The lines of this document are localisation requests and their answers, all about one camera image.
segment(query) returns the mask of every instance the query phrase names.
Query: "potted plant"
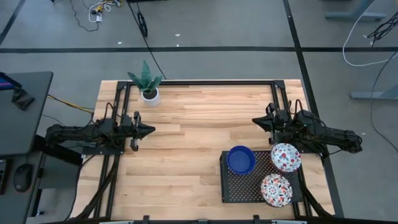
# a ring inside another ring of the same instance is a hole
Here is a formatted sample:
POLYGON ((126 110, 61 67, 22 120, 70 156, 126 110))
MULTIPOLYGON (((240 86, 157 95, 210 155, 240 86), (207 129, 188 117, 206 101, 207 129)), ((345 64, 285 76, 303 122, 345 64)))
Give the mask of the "potted plant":
POLYGON ((157 86, 162 81, 162 76, 159 75, 152 79, 152 74, 146 61, 142 65, 141 78, 135 74, 128 72, 131 80, 136 84, 141 91, 141 96, 148 106, 157 106, 160 103, 159 89, 157 86))

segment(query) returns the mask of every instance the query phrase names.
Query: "wooden table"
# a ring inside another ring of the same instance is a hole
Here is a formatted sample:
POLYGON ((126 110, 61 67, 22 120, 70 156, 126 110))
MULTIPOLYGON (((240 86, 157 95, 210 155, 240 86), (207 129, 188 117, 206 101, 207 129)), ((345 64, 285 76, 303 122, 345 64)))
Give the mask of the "wooden table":
MULTIPOLYGON (((106 103, 113 103, 116 84, 102 81, 95 117, 102 118, 106 103)), ((285 85, 288 99, 300 99, 306 108, 300 80, 285 80, 285 85)), ((252 150, 272 148, 269 133, 251 121, 265 116, 264 109, 272 101, 270 87, 184 85, 160 86, 159 90, 162 102, 155 108, 145 106, 136 87, 130 93, 127 113, 132 116, 139 111, 142 122, 155 126, 156 132, 139 142, 138 152, 132 152, 126 144, 119 164, 112 220, 142 220, 144 215, 150 215, 151 220, 250 220, 253 215, 260 219, 294 218, 291 205, 273 208, 265 203, 221 201, 221 152, 236 145, 252 150)), ((102 156, 96 156, 83 168, 72 217, 96 192, 102 161, 102 156)), ((333 214, 320 158, 303 154, 302 165, 308 189, 333 214)), ((107 195, 105 192, 102 211, 107 195)))

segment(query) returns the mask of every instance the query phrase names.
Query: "green leaves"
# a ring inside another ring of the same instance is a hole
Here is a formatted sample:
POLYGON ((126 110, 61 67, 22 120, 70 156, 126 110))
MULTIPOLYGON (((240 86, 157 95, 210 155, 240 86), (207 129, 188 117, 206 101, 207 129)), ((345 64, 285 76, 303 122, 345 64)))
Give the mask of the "green leaves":
POLYGON ((141 78, 138 78, 135 74, 128 72, 131 80, 136 86, 143 92, 150 92, 160 85, 162 76, 157 76, 152 80, 152 74, 146 61, 142 65, 141 78))
POLYGON ((131 73, 131 72, 127 72, 127 74, 129 74, 131 80, 134 82, 134 84, 136 84, 136 86, 138 87, 138 89, 143 89, 145 88, 144 84, 142 84, 141 79, 136 77, 135 74, 131 73))
POLYGON ((157 86, 160 85, 161 81, 162 81, 162 76, 159 75, 155 77, 155 79, 148 85, 148 88, 154 90, 157 86))
POLYGON ((150 73, 149 66, 145 60, 144 64, 142 65, 141 80, 144 86, 148 86, 150 84, 150 81, 152 81, 152 74, 150 73))

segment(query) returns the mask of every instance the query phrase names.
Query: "pegboard tray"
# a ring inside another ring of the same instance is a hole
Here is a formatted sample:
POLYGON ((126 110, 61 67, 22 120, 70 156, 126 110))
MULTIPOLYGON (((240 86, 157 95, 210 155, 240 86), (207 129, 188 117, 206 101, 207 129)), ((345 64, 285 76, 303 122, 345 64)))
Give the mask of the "pegboard tray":
POLYGON ((271 164, 271 151, 253 151, 256 166, 248 175, 238 175, 232 172, 226 163, 228 151, 223 151, 220 157, 221 193, 224 203, 257 203, 265 202, 260 184, 269 174, 280 174, 285 177, 293 189, 291 202, 302 202, 302 193, 297 171, 281 173, 271 164))

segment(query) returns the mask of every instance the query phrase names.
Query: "white plate with red pattern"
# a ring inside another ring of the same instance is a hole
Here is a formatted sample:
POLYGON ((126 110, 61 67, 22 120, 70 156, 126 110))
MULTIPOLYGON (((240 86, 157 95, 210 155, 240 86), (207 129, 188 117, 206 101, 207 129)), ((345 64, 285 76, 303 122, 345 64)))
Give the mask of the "white plate with red pattern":
POLYGON ((293 190, 289 181, 279 174, 268 175, 262 180, 261 193, 266 202, 273 207, 283 207, 293 197, 293 190))
POLYGON ((282 172, 294 172, 301 166, 301 155, 291 144, 276 144, 271 151, 273 165, 282 172))

